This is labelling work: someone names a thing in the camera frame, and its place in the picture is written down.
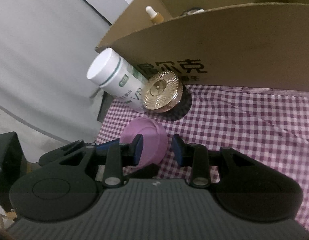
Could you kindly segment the dropper bottle white cap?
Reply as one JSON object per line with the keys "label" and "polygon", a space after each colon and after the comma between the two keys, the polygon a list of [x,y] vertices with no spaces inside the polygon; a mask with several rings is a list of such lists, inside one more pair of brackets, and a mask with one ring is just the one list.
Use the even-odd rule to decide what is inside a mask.
{"label": "dropper bottle white cap", "polygon": [[147,6],[145,8],[145,11],[146,13],[148,14],[149,18],[150,18],[150,21],[153,23],[153,24],[160,24],[160,23],[163,23],[164,22],[164,18],[163,16],[159,13],[159,12],[156,12],[153,7],[151,6]]}

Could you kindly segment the pink round container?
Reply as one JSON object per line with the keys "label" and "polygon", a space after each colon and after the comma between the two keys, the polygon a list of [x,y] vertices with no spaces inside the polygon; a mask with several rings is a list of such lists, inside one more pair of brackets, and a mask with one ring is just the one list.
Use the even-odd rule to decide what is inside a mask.
{"label": "pink round container", "polygon": [[120,135],[121,143],[131,143],[137,134],[143,136],[143,149],[139,164],[123,169],[125,174],[140,170],[150,164],[159,165],[164,159],[168,148],[168,135],[165,128],[158,122],[146,117],[132,120]]}

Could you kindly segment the large brown cardboard box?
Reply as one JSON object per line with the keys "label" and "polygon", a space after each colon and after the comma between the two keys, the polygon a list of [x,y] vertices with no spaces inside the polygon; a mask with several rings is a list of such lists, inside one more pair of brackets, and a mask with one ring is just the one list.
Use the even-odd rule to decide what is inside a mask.
{"label": "large brown cardboard box", "polygon": [[147,77],[309,92],[309,0],[133,0],[96,51],[107,47]]}

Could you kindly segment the white supplement bottle green stripe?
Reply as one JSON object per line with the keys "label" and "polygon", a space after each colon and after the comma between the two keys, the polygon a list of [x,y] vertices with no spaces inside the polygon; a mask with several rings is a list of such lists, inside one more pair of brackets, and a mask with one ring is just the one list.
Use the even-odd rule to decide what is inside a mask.
{"label": "white supplement bottle green stripe", "polygon": [[112,48],[104,49],[94,59],[87,79],[136,112],[146,112],[142,91],[147,78]]}

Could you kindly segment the gold lid dark jar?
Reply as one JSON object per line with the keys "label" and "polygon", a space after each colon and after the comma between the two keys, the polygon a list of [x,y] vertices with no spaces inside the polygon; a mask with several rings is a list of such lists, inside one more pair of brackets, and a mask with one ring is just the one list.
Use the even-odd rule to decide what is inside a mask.
{"label": "gold lid dark jar", "polygon": [[149,111],[168,112],[181,101],[183,87],[182,81],[174,72],[159,72],[148,80],[142,90],[142,104]]}

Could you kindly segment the purple white checkered cloth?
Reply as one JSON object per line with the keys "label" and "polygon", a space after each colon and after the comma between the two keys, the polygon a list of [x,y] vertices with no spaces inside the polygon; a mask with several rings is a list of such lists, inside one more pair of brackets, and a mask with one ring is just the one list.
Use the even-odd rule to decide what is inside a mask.
{"label": "purple white checkered cloth", "polygon": [[296,217],[309,230],[309,94],[220,86],[189,86],[193,103],[182,119],[156,114],[168,137],[217,151],[233,149],[291,177],[303,189]]}

